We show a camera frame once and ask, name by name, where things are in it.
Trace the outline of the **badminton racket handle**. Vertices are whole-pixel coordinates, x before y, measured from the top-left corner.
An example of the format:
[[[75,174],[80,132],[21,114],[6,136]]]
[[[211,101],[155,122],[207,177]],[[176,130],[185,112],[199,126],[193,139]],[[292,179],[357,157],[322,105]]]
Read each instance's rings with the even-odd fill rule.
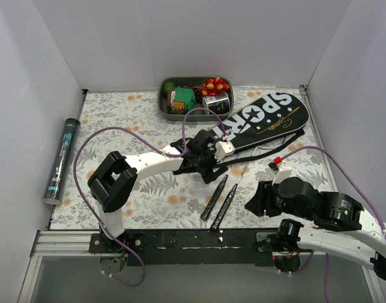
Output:
[[[207,221],[216,202],[218,201],[221,193],[223,192],[225,185],[227,183],[228,175],[225,175],[223,179],[220,181],[219,185],[215,189],[213,195],[211,196],[208,204],[206,205],[205,209],[203,210],[202,214],[200,215],[200,219],[203,221]]]
[[[222,220],[224,219],[224,217],[228,211],[228,208],[230,207],[230,205],[234,199],[237,188],[238,188],[238,183],[233,185],[232,189],[227,194],[215,220],[213,221],[213,223],[210,226],[210,230],[219,230],[220,225],[222,223]]]

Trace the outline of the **black sport racket bag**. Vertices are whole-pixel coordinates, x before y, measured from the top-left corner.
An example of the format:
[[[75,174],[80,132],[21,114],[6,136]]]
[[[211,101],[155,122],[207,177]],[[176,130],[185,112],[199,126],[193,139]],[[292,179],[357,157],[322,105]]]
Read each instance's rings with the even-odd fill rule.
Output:
[[[223,126],[235,152],[286,137],[303,129],[310,118],[302,100],[286,92],[273,92],[239,109]]]

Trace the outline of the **black shuttlecock tube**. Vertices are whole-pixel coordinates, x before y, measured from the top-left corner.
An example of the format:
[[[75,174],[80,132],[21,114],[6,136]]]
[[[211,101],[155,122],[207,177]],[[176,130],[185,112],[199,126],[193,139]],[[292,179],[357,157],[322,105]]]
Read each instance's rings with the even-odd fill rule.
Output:
[[[47,187],[42,201],[48,205],[58,205],[64,191],[64,183],[68,173],[68,167],[76,144],[80,121],[68,118],[64,122],[63,131],[57,146],[57,152],[53,161]]]

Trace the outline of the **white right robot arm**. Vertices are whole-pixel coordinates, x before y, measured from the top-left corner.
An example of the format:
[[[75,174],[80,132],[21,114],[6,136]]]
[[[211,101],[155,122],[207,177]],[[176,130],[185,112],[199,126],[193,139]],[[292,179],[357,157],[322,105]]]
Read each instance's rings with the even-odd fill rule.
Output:
[[[262,240],[273,251],[311,249],[353,261],[386,281],[386,238],[361,203],[338,192],[318,191],[298,177],[260,181],[245,209],[258,217],[293,215]]]

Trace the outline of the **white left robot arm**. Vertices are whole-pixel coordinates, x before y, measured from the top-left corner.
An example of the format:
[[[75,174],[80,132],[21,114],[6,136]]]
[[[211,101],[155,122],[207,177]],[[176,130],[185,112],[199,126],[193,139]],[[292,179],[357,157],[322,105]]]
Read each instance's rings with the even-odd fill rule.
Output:
[[[214,167],[232,155],[235,147],[227,136],[215,138],[208,131],[200,131],[194,138],[180,139],[159,151],[140,155],[122,155],[113,151],[98,166],[87,184],[98,202],[99,225],[103,245],[113,253],[125,244],[121,208],[127,202],[136,183],[156,174],[197,172],[206,184],[216,180],[227,167]]]

